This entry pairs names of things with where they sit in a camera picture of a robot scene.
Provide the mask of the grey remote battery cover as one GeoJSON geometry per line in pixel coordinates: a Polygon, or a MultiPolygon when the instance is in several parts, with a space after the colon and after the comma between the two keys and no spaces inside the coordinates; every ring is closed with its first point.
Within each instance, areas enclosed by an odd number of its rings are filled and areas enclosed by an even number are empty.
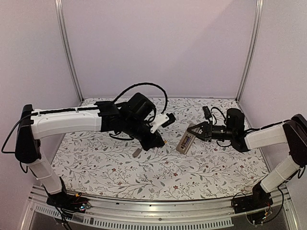
{"type": "Polygon", "coordinates": [[[133,158],[139,157],[140,154],[141,154],[141,152],[142,152],[142,149],[137,148],[137,149],[134,151],[134,153],[132,154],[133,158]]]}

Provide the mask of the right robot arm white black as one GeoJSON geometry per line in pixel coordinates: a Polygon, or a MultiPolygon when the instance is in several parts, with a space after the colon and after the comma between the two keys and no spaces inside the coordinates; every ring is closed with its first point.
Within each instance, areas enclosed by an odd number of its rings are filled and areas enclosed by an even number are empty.
{"type": "Polygon", "coordinates": [[[307,121],[301,114],[262,128],[245,129],[245,116],[236,108],[226,112],[225,124],[214,125],[208,107],[203,107],[206,121],[188,127],[187,132],[202,141],[230,141],[238,152],[286,143],[289,155],[252,188],[251,195],[235,195],[231,206],[235,213],[256,210],[273,204],[271,192],[307,165],[307,121]]]}

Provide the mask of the black battery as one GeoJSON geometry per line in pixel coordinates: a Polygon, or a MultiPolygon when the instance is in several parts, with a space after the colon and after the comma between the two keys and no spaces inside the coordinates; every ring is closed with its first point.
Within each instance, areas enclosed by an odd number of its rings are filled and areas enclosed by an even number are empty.
{"type": "Polygon", "coordinates": [[[184,138],[184,140],[183,140],[183,142],[182,142],[182,146],[183,146],[183,147],[186,147],[186,146],[189,144],[190,139],[191,139],[190,136],[185,136],[185,138],[184,138]]]}

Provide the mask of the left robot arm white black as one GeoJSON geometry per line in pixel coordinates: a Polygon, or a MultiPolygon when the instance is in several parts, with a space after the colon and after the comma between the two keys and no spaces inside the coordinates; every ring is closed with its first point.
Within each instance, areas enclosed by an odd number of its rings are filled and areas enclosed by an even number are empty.
{"type": "Polygon", "coordinates": [[[24,163],[43,185],[47,204],[70,212],[84,212],[90,208],[87,198],[80,193],[69,195],[64,181],[48,163],[40,149],[41,139],[72,132],[113,132],[117,139],[121,133],[129,140],[138,140],[143,150],[163,147],[165,142],[158,132],[172,120],[171,114],[157,113],[155,105],[143,94],[134,94],[127,102],[98,101],[91,106],[56,110],[23,107],[20,120],[12,130],[17,131],[15,150],[12,152],[24,163]]]}

